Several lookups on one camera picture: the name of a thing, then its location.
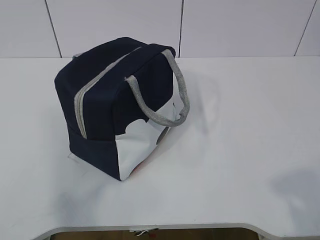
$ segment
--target white tile wall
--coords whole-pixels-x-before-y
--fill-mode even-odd
[[[59,57],[44,0],[0,0],[0,58]]]
[[[320,56],[320,0],[314,6],[296,55]]]
[[[181,0],[48,0],[63,57],[119,37],[178,52]]]
[[[180,56],[293,56],[314,3],[185,0]]]

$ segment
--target gray zipper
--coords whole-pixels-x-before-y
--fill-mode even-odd
[[[74,96],[74,112],[75,112],[75,118],[76,122],[78,124],[78,127],[80,129],[81,135],[83,138],[87,139],[87,133],[86,133],[86,127],[85,127],[85,120],[84,120],[84,114],[83,114],[83,102],[84,102],[84,96],[86,92],[88,92],[107,72],[109,72],[114,66],[116,66],[122,59],[124,59],[126,56],[128,56],[130,53],[120,57],[115,62],[111,63],[109,66],[107,66],[102,72],[100,72],[94,79],[89,81],[86,85],[84,85]]]

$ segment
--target grout line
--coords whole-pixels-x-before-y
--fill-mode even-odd
[[[52,28],[52,31],[53,31],[55,43],[56,43],[56,46],[57,46],[57,48],[58,48],[60,58],[62,58],[60,46],[59,46],[59,43],[58,43],[58,39],[57,39],[56,31],[55,31],[55,28],[54,28],[54,24],[52,23],[52,18],[51,18],[51,15],[50,15],[50,11],[49,11],[49,7],[48,7],[47,0],[44,0],[44,3],[45,3],[46,10],[47,10],[47,12],[48,12],[48,15],[49,15],[49,19],[50,19],[51,28]]]
[[[184,16],[184,6],[185,6],[185,0],[182,0],[182,2],[181,2],[181,20],[180,20],[180,37],[179,37],[178,58],[180,58],[180,50],[181,50],[182,20],[183,20],[183,16]]]
[[[313,7],[312,7],[312,10],[311,10],[310,16],[309,16],[309,18],[308,18],[308,21],[306,22],[306,25],[305,25],[305,27],[304,27],[304,30],[303,30],[302,36],[301,36],[301,38],[300,38],[300,41],[299,41],[299,43],[298,43],[298,46],[296,47],[296,50],[295,50],[295,52],[294,52],[294,55],[293,55],[293,56],[296,56],[296,54],[297,54],[297,52],[298,52],[298,49],[299,49],[300,44],[301,44],[301,41],[302,41],[302,39],[303,39],[303,37],[304,37],[304,35],[305,35],[305,32],[306,32],[307,26],[308,26],[308,24],[309,24],[309,21],[310,21],[310,18],[311,18],[311,16],[312,16],[312,13],[314,12],[314,9],[315,9],[315,6],[316,6],[317,1],[318,1],[318,0],[315,0],[315,1],[314,1],[314,4],[313,4]]]

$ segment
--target insulated bag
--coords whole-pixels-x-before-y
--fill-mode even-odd
[[[117,180],[125,180],[190,103],[169,46],[123,37],[78,54],[56,76],[70,151]],[[174,104],[173,73],[183,103]]]

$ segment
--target bag strap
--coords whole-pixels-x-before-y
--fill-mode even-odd
[[[132,90],[132,93],[134,95],[134,98],[135,98],[136,102],[138,103],[139,107],[141,108],[142,112],[149,119],[151,119],[152,121],[154,121],[155,123],[157,123],[161,126],[176,127],[176,126],[179,126],[185,122],[185,120],[188,116],[189,110],[190,110],[190,102],[189,102],[189,98],[188,98],[188,94],[187,94],[187,87],[186,87],[184,76],[182,75],[182,72],[179,69],[171,51],[169,49],[166,49],[161,53],[165,56],[166,60],[168,61],[169,65],[170,65],[170,67],[176,77],[176,81],[178,83],[179,95],[180,95],[180,98],[183,102],[183,109],[179,113],[179,115],[180,115],[179,119],[170,120],[170,119],[166,118],[165,116],[162,116],[159,113],[153,111],[151,108],[149,108],[146,105],[146,103],[141,95],[138,81],[134,75],[129,76],[125,80],[128,82],[128,84]]]

